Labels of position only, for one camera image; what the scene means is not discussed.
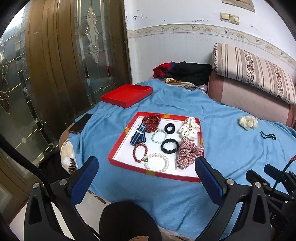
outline black phone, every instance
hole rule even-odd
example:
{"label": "black phone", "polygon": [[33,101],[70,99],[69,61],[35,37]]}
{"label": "black phone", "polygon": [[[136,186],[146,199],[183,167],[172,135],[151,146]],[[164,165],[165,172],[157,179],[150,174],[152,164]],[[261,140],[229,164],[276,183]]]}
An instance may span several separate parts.
{"label": "black phone", "polygon": [[83,128],[85,127],[88,120],[91,118],[93,114],[85,114],[83,117],[80,118],[70,129],[69,132],[73,134],[77,134],[82,132]]}

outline striped pillow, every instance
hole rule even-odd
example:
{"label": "striped pillow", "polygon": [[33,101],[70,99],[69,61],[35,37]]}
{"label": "striped pillow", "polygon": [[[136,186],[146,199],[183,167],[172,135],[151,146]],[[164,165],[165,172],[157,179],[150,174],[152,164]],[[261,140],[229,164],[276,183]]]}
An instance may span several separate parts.
{"label": "striped pillow", "polygon": [[295,88],[290,75],[274,63],[246,50],[216,43],[213,68],[218,75],[257,87],[288,104],[296,104]]}

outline screw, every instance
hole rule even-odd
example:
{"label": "screw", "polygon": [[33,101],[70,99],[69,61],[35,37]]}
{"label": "screw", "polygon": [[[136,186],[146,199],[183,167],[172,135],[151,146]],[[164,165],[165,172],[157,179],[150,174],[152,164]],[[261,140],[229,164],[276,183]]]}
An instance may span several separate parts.
{"label": "screw", "polygon": [[67,180],[66,179],[62,179],[59,182],[60,185],[65,185],[66,183],[67,183]]}
{"label": "screw", "polygon": [[229,185],[233,185],[233,184],[234,184],[234,181],[233,181],[232,179],[227,179],[227,183],[228,183]]}
{"label": "screw", "polygon": [[258,187],[258,188],[260,188],[261,187],[261,183],[255,182],[255,186]]}
{"label": "screw", "polygon": [[34,184],[33,184],[33,188],[36,189],[36,188],[38,188],[38,187],[39,187],[39,183],[34,183]]}

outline blue striped hair tie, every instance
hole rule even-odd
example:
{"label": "blue striped hair tie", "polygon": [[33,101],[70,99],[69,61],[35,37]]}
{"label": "blue striped hair tie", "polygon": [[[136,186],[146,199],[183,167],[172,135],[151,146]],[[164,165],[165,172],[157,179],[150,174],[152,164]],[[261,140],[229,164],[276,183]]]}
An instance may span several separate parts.
{"label": "blue striped hair tie", "polygon": [[136,133],[133,135],[130,142],[133,146],[142,142],[146,142],[146,137],[145,137],[146,128],[147,128],[147,125],[142,123],[139,126],[139,128],[136,130]]}

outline floral wallpaper border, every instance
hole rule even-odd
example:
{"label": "floral wallpaper border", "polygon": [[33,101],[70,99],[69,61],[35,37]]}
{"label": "floral wallpaper border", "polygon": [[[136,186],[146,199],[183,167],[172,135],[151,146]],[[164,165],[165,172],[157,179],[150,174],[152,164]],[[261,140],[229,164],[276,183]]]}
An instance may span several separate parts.
{"label": "floral wallpaper border", "polygon": [[280,50],[271,43],[257,38],[253,35],[219,26],[212,26],[206,24],[169,24],[160,25],[154,27],[147,27],[137,30],[128,30],[128,38],[136,38],[154,34],[166,34],[166,33],[197,33],[197,34],[210,34],[216,36],[224,36],[226,38],[234,39],[244,43],[248,43],[257,46],[271,54],[281,58],[288,65],[296,70],[296,61],[284,51]]}

